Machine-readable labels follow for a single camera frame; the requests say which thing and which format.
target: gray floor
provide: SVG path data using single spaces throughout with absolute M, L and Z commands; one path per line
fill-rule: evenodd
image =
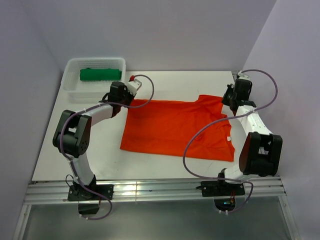
M 76 204 L 35 205 L 23 239 L 287 240 L 290 237 L 279 199 L 259 197 L 229 216 L 218 214 L 211 198 L 115 203 L 111 215 L 97 221 L 79 218 Z

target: white basket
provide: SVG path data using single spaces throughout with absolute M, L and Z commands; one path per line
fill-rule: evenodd
M 73 98 L 102 98 L 109 92 L 112 80 L 80 81 L 81 69 L 119 69 L 121 82 L 126 83 L 126 61 L 121 57 L 85 57 L 68 61 L 63 76 L 62 89 Z

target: folded fabric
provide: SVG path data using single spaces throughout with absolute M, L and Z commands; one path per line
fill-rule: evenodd
M 131 106 L 147 100 L 135 99 Z M 218 96 L 200 95 L 195 102 L 152 100 L 141 108 L 128 109 L 120 149 L 182 157 L 187 143 L 205 125 L 225 118 Z M 233 162 L 235 149 L 228 137 L 228 120 L 203 131 L 190 145 L 190 158 Z

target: metal frame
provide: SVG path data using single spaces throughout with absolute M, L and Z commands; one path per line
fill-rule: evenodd
M 199 178 L 100 180 L 97 181 L 97 184 L 113 184 L 112 202 L 124 203 L 202 199 L 201 190 L 196 189 L 201 185 L 201 181 L 202 179 Z M 252 198 L 279 197 L 290 237 L 294 240 L 299 240 L 300 236 L 287 203 L 286 192 L 281 178 L 279 176 L 257 177 L 250 179 L 250 181 L 254 184 Z M 237 198 L 247 197 L 250 187 L 251 185 L 245 183 L 246 195 L 237 196 Z M 67 201 L 68 192 L 69 187 L 64 181 L 34 182 L 30 184 L 25 194 L 13 239 L 22 239 L 32 205 L 98 203 L 96 200 L 69 202 Z

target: black mounting plate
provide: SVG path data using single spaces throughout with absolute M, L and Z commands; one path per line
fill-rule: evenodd
M 234 191 L 236 196 L 245 195 L 245 187 L 242 183 L 234 184 L 223 181 L 222 183 L 215 181 L 202 181 L 201 186 L 202 197 L 223 197 L 230 196 Z
M 106 196 L 108 199 L 112 200 L 112 196 L 114 194 L 114 185 L 113 184 L 98 184 L 95 187 L 95 192 L 102 194 Z M 100 197 L 97 195 L 94 195 L 91 199 L 84 198 L 79 194 L 78 191 L 74 191 L 74 188 L 69 188 L 68 193 L 68 201 L 69 202 L 79 202 L 79 201 L 94 201 L 99 200 Z

